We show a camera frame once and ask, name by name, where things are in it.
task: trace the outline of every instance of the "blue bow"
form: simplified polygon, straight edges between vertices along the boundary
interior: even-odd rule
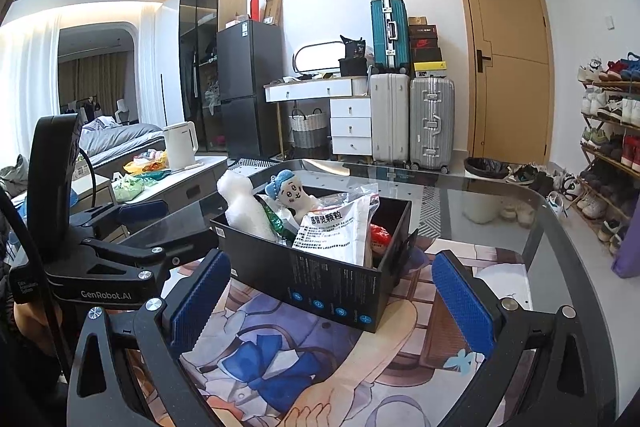
[[[320,363],[306,352],[298,361],[279,375],[263,378],[282,347],[280,335],[257,335],[257,344],[245,342],[235,353],[220,362],[225,371],[239,381],[246,382],[262,399],[281,413],[287,412],[296,398],[311,385],[313,375],[320,371]]]

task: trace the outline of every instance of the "white electric kettle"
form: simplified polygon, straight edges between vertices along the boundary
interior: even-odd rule
[[[174,123],[165,127],[163,131],[169,168],[172,171],[179,171],[194,165],[195,153],[198,151],[198,137],[193,122]]]

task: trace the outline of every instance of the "bed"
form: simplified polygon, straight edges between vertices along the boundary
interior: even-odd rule
[[[109,179],[114,172],[123,172],[133,156],[147,149],[165,149],[162,130],[149,123],[83,129],[80,147],[89,156],[95,173]]]

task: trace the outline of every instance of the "blue hat on plush toy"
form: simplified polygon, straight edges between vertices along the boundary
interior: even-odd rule
[[[280,187],[282,187],[282,184],[293,176],[295,176],[295,174],[293,174],[289,169],[280,171],[277,176],[272,176],[271,183],[264,188],[267,196],[272,200],[276,199],[280,193]]]

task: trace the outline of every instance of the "teal suitcase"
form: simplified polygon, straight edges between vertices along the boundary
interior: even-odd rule
[[[371,1],[371,25],[376,67],[388,73],[408,74],[411,51],[404,1]]]

